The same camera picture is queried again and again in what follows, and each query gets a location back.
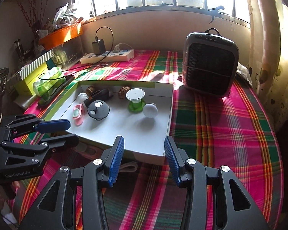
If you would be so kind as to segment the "green wet wipes pack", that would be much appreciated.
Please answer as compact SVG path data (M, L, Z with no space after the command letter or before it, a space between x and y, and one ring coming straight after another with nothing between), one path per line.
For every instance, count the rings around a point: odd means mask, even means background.
M51 70L41 73L38 80L33 83L33 90L38 97L42 97L51 89L59 87L66 81L60 67L53 67Z

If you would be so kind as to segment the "right brown walnut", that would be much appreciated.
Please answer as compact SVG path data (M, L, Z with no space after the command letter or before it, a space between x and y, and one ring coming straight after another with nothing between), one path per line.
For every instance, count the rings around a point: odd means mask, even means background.
M125 99L126 98L126 93L130 90L131 88L129 86L123 86L119 91L118 91L118 97L120 99Z

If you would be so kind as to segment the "brown walnut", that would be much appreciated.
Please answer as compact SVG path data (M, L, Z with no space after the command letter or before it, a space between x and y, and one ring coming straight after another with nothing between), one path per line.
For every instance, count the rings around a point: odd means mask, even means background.
M96 88L94 86L89 86L85 93L90 97L94 92L96 92Z
M126 93L130 90L131 88L129 86L123 86L119 91L118 91L118 97L120 99L125 99L126 98Z

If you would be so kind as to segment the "yellow green box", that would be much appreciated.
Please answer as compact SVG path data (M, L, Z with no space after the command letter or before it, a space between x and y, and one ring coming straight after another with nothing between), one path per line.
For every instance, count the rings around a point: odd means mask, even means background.
M38 76L41 73L45 73L48 71L47 64L44 62L37 69L31 72L24 80L19 81L15 85L15 89L17 93L21 96L33 96L35 94L33 90L33 83L38 81Z

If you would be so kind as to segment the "green spool with white top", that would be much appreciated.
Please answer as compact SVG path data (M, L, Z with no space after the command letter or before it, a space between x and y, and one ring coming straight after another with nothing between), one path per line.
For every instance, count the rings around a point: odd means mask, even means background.
M142 112L145 106L145 91L141 88L133 88L126 93L126 99L129 101L128 109L131 112L139 113Z

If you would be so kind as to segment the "plaid bed cover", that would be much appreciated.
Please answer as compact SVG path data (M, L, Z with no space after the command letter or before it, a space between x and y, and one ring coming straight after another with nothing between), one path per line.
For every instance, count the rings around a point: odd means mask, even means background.
M172 51L138 50L133 60L87 70L78 80L157 79L174 83L170 134L188 156L209 167L229 166L277 227L284 197L284 169L274 130L253 89L236 78L228 97L212 99L182 88L181 57ZM110 229L179 229L186 190L176 186L167 165L140 163L103 190Z

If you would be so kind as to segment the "black smartphone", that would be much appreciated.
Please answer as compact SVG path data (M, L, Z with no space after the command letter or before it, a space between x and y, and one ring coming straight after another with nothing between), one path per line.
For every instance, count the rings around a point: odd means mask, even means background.
M45 108L49 106L50 103L60 94L73 80L73 75L67 75L63 78L55 80L55 83L43 83L42 87L38 91L40 99L38 101L38 106L40 108Z

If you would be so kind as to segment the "orange plastic tray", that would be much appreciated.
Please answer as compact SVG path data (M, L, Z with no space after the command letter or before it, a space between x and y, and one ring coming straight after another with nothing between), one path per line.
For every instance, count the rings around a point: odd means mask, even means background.
M38 44L42 46L45 50L51 50L71 39L82 35L82 33L82 24L77 23L54 31L53 33L40 39Z

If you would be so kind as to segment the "white power strip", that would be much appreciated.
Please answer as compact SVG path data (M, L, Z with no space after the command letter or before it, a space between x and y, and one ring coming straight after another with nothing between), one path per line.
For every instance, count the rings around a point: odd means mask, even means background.
M121 50L117 53L114 51L106 51L102 55L95 55L94 53L88 53L80 59L81 64L91 64L91 63L100 63L100 62L120 62L120 61L129 61L134 58L134 50L127 49Z

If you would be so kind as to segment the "black clear-ended small device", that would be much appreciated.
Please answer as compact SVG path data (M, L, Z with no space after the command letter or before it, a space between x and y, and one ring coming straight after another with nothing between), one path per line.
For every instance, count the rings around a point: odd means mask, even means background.
M97 90L93 92L88 97L88 99L84 101L84 105L86 106L86 108L88 108L94 101L97 101L97 100L108 101L112 97L113 97L113 92L109 90L109 88Z

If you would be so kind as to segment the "white round knob gadget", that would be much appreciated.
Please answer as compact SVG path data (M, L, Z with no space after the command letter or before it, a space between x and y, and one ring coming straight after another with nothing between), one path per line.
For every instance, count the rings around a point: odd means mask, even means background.
M156 104L148 103L143 107L142 112L147 118L155 118L158 115L158 108Z

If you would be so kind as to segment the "pink case with mint oval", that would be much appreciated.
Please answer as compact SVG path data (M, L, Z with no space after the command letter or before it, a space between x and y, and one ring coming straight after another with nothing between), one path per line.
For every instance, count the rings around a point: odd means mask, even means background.
M84 106L82 103L76 104L73 108L73 121L76 126L80 126L84 121Z

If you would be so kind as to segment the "black round disc with buttons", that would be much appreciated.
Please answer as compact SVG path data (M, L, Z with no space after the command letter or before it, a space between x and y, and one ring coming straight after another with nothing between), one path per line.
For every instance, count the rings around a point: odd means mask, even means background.
M101 121L109 115L110 107L105 101L96 100L89 105L87 113L91 118Z

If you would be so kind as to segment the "shallow green white cardboard box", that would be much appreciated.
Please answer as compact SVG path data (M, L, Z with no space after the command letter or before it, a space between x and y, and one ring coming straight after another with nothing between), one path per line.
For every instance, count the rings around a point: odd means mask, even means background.
M107 101L109 115L97 121L88 113L77 126L73 120L73 108L79 103L77 96L89 86L99 89L109 88L113 97ZM120 99L118 92L123 86L141 88L145 92L143 100L155 104L158 115L146 117L143 112L134 113L128 109L129 101ZM42 116L44 120L68 119L71 126L67 133L74 133L86 144L107 149L117 136L125 140L124 156L143 163L163 165L165 159L164 139L170 134L173 105L173 84L129 80L77 80L67 86L53 101Z

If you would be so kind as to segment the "small clear white jar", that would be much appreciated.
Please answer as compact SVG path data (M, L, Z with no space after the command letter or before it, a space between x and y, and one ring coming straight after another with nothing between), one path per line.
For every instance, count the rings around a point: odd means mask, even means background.
M77 102L78 103L83 103L85 100L87 100L89 96L85 92L81 92L77 96Z

